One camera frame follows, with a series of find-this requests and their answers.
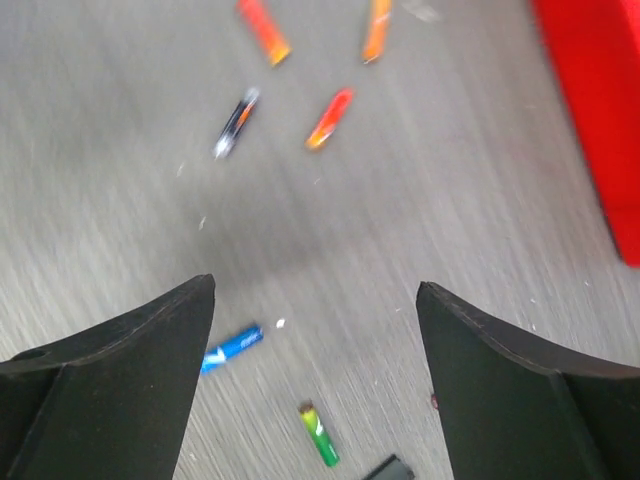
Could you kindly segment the black remote battery cover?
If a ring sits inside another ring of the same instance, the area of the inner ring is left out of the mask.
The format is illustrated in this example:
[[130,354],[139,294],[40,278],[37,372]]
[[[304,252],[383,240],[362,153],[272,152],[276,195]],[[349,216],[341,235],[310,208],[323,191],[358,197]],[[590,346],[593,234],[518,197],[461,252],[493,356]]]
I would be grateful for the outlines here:
[[390,455],[363,480],[414,480],[415,473],[396,454]]

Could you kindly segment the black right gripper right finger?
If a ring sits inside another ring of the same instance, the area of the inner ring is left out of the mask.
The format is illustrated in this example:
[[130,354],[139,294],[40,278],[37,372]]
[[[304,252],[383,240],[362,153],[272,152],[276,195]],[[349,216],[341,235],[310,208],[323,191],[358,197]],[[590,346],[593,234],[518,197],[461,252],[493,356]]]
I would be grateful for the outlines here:
[[455,478],[638,478],[638,368],[545,340],[433,282],[416,309]]

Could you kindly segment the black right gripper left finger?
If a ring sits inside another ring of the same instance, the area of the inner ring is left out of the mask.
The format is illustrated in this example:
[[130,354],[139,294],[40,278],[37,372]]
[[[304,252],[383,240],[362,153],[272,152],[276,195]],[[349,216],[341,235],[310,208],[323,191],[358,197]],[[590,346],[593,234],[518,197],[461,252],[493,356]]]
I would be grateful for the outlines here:
[[169,479],[214,312],[196,276],[1,365],[5,479]]

